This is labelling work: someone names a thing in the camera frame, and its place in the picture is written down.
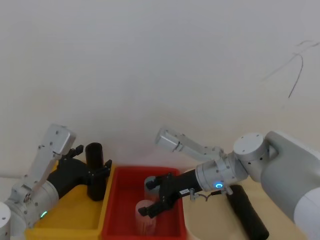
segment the black scribble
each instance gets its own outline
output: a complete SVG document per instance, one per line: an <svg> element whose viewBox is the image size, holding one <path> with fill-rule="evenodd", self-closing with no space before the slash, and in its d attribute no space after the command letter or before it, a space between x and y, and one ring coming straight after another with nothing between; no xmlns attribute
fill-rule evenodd
<svg viewBox="0 0 320 240"><path fill-rule="evenodd" d="M304 68L304 58L302 57L302 55L300 53L297 53L297 54L295 54L295 56L300 56L300 58L301 58L301 68L300 68L300 72L298 74L298 77L296 78L295 83L293 85L293 88L292 88L292 90L291 90L291 92L290 92L290 94L288 96L288 99L291 97L292 93L294 92L294 89L295 89L295 87L296 87L296 85L297 85L297 83L299 81L302 69Z"/></svg>
<svg viewBox="0 0 320 240"><path fill-rule="evenodd" d="M310 47L313 48L313 47L318 46L319 44L320 44L320 42L317 42L316 44L313 44L313 45L311 45Z"/></svg>
<svg viewBox="0 0 320 240"><path fill-rule="evenodd" d="M273 70L272 72L270 72L268 75L266 75L265 77L263 77L261 79L261 82L269 79L270 77L272 77L274 74L276 74L277 72L279 72L281 69L283 69L285 66L287 66L289 63L292 62L293 59L295 59L297 56L300 56L302 53L304 53L305 51L309 50L310 48L314 48L320 45L320 41L305 47L304 49L302 49L301 51L299 51L298 53L294 53L293 57L291 57L288 61L286 61L284 64L282 64L281 66L279 66L278 68L276 68L275 70Z"/></svg>
<svg viewBox="0 0 320 240"><path fill-rule="evenodd" d="M281 69L283 69L285 66L287 66L289 63L292 62L293 59L295 59L297 56L297 54L295 54L293 57L291 57L288 61L286 61L284 64L282 64L281 66L279 66L278 68L276 68L275 70L273 70L272 72L270 72L268 75L266 75L264 78L261 79L261 81L265 81L267 79L269 79L270 77L272 77L274 74L276 74L277 72L279 72Z"/></svg>
<svg viewBox="0 0 320 240"><path fill-rule="evenodd" d="M312 42L314 42L314 41L312 41L312 40L304 40L304 41L302 41L302 42L300 42L299 44L297 44L297 45L295 45L295 46L301 46L302 44L305 44L305 43L312 43Z"/></svg>

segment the transparent plastic cup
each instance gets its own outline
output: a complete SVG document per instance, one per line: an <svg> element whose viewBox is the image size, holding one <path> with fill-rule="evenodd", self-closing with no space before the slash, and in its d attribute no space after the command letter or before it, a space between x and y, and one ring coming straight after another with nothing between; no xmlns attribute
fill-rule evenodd
<svg viewBox="0 0 320 240"><path fill-rule="evenodd" d="M142 200L135 206L135 226L138 235L152 236L155 234L157 217L150 218L149 216L141 216L138 209L149 207L154 204L151 200Z"/></svg>
<svg viewBox="0 0 320 240"><path fill-rule="evenodd" d="M144 180L144 199L151 200L153 202L157 202L159 200L159 189L160 186L156 186L154 189L149 190L146 187L146 183L153 181L156 177L155 176L148 176Z"/></svg>

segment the beige table surface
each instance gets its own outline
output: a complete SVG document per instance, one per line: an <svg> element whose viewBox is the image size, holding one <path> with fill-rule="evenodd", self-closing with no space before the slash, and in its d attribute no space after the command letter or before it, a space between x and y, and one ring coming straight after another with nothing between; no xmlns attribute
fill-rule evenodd
<svg viewBox="0 0 320 240"><path fill-rule="evenodd" d="M8 199L11 193L12 186L17 182L16 178L3 178L0 177L0 202ZM11 237L11 240L25 240L24 236Z"/></svg>
<svg viewBox="0 0 320 240"><path fill-rule="evenodd" d="M271 201L259 183L248 178L241 185L270 233L268 240L307 239ZM184 197L182 201L189 239L248 240L226 196L210 196L207 202L204 197L197 198L195 202L191 202L189 197Z"/></svg>

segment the sticker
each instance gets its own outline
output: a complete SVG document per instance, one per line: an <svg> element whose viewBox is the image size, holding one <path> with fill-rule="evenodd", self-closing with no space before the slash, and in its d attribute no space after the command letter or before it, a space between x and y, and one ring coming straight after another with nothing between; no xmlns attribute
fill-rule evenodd
<svg viewBox="0 0 320 240"><path fill-rule="evenodd" d="M188 193L190 193L189 189L185 189L185 190L180 191L181 195L188 194Z"/></svg>

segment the black cylinder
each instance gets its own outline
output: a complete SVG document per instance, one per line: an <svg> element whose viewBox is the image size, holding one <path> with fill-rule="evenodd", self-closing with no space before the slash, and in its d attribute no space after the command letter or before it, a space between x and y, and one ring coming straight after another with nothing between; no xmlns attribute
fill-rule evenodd
<svg viewBox="0 0 320 240"><path fill-rule="evenodd" d="M186 193L183 192L183 190L186 189L194 189L195 193L202 191L197 180L196 170L190 170L179 176L175 176L174 184L176 190L180 192L180 194L182 194L182 197L190 194L189 191L187 191Z"/></svg>
<svg viewBox="0 0 320 240"><path fill-rule="evenodd" d="M240 185L232 185L230 187L233 194L227 194L227 199L248 238L250 240L266 240L269 237L269 232L252 207L243 187Z"/></svg>
<svg viewBox="0 0 320 240"><path fill-rule="evenodd" d="M92 174L96 170L102 169L104 167L102 145L97 142L87 145L85 147L85 159L86 165ZM93 183L88 185L86 193L93 201L101 201L105 197L106 188L107 183L105 178L95 178Z"/></svg>

